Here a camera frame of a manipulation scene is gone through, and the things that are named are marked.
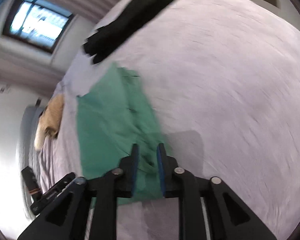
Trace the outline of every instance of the bed sheet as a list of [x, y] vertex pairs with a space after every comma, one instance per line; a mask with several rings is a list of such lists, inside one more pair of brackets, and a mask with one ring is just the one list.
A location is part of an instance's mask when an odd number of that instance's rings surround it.
[[[76, 96], [114, 61], [140, 74], [179, 165], [221, 177], [287, 239], [300, 221], [300, 32], [249, 0], [175, 0], [100, 64], [80, 50], [56, 89], [65, 108], [41, 153], [46, 189], [82, 174]], [[118, 239], [177, 239], [177, 209], [171, 199], [120, 206]]]

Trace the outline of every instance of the bed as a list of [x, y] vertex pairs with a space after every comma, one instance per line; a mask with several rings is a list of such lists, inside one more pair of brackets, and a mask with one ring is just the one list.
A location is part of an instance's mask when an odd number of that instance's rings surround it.
[[[121, 0], [95, 27], [107, 25]], [[82, 175], [77, 95], [112, 62], [138, 71], [173, 156], [195, 176], [218, 176], [274, 233], [300, 222], [300, 32], [249, 0], [175, 0], [97, 65], [79, 50], [55, 94], [65, 105], [57, 140], [39, 154], [44, 191]], [[118, 239], [177, 239], [178, 202], [118, 208]]]

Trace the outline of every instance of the window pane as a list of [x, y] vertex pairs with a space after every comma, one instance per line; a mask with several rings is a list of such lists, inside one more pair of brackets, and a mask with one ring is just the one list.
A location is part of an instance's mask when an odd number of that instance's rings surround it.
[[68, 21], [47, 8], [23, 2], [10, 27], [10, 33], [50, 49]]

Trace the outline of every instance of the window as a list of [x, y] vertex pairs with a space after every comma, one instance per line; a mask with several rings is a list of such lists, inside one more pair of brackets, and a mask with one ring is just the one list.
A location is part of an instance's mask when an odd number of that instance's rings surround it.
[[2, 34], [52, 53], [72, 18], [45, 0], [15, 0]]

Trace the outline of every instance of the triangular cutout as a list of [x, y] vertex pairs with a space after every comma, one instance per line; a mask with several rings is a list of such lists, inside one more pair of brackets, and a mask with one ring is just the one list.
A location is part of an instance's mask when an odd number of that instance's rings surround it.
[[69, 206], [72, 201], [73, 194], [69, 193], [63, 201], [54, 209], [52, 210], [49, 215], [47, 216], [47, 222], [55, 224], [57, 226], [62, 226], [66, 220], [66, 216], [68, 213]]
[[239, 204], [235, 202], [228, 193], [224, 193], [223, 198], [225, 200], [230, 215], [231, 223], [234, 226], [246, 223], [250, 220], [249, 215], [246, 212], [244, 212], [244, 210], [239, 206]]

